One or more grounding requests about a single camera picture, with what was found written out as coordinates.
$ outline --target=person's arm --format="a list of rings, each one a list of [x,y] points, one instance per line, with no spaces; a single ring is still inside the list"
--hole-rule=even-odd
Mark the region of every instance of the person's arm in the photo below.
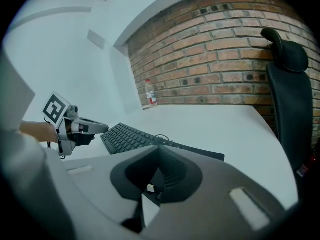
[[[27,122],[22,121],[20,132],[31,135],[38,142],[58,142],[58,135],[55,127],[47,122]]]

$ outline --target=desk surface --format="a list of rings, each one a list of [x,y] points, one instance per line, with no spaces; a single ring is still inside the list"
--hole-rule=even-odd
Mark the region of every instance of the desk surface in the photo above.
[[[225,154],[225,162],[271,192],[285,209],[298,202],[294,174],[278,139],[252,106],[159,105],[121,123],[197,149]],[[120,122],[109,125],[110,128]],[[99,136],[66,160],[109,155]]]

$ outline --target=keyboard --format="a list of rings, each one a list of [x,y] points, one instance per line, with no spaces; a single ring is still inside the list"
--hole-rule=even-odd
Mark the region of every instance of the keyboard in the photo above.
[[[117,124],[115,127],[109,129],[108,132],[102,134],[100,137],[110,155],[124,153],[146,146],[164,145],[191,151],[206,157],[218,159],[220,161],[225,161],[224,154],[178,144],[173,141],[169,141],[161,137],[153,136],[151,134],[137,130],[123,123]]]

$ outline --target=black chair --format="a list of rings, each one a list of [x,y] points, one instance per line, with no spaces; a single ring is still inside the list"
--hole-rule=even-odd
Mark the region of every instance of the black chair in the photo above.
[[[310,154],[313,130],[313,94],[308,75],[308,56],[303,47],[282,40],[272,28],[261,35],[272,42],[274,62],[267,65],[275,107],[278,139],[294,172]]]

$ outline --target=water bottle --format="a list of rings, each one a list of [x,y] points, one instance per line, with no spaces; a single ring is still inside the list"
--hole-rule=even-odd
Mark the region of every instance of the water bottle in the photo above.
[[[146,98],[148,100],[148,103],[150,105],[150,108],[154,108],[157,106],[157,99],[155,95],[155,90],[152,84],[150,83],[150,79],[145,80],[145,93]]]

